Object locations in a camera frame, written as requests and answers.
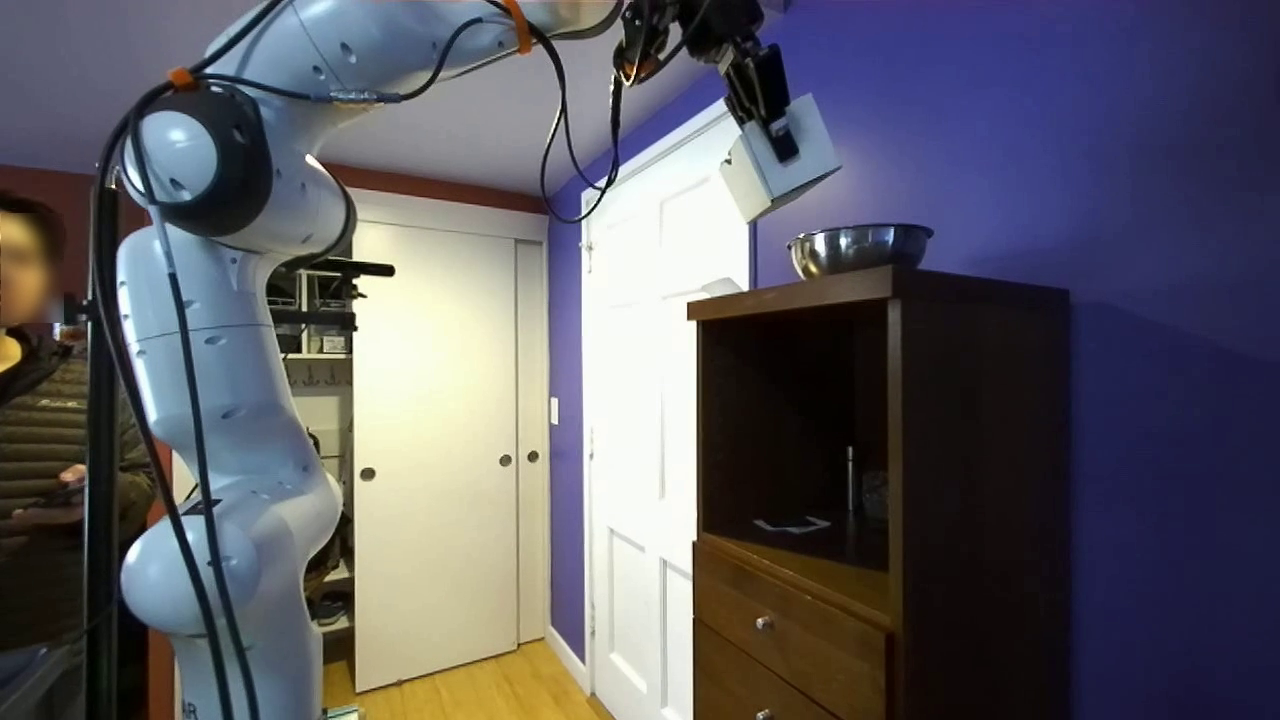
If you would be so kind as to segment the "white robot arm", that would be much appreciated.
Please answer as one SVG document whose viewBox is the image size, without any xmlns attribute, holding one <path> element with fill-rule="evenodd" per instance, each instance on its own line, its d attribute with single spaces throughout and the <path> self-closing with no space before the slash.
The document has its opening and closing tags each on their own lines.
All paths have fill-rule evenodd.
<svg viewBox="0 0 1280 720">
<path fill-rule="evenodd" d="M 296 418 L 267 275 L 355 227 L 325 137 L 531 43 L 617 31 L 617 74 L 673 50 L 724 73 L 773 128 L 781 50 L 758 0 L 259 0 L 132 105 L 119 179 L 146 212 L 116 248 L 112 321 L 144 430 L 192 491 L 132 540 L 119 590 L 170 639 L 181 720 L 325 720 L 325 643 L 303 572 L 340 482 Z"/>
</svg>

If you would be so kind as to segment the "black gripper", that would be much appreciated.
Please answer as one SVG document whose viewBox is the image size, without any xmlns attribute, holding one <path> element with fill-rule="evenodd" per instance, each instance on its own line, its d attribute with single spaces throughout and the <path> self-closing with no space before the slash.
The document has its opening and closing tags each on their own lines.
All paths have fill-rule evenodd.
<svg viewBox="0 0 1280 720">
<path fill-rule="evenodd" d="M 775 158 L 797 158 L 788 128 L 788 74 L 775 43 L 758 43 L 758 0 L 622 0 L 610 67 L 629 82 L 653 81 L 680 50 L 717 63 L 728 110 L 738 128 L 757 125 Z"/>
</svg>

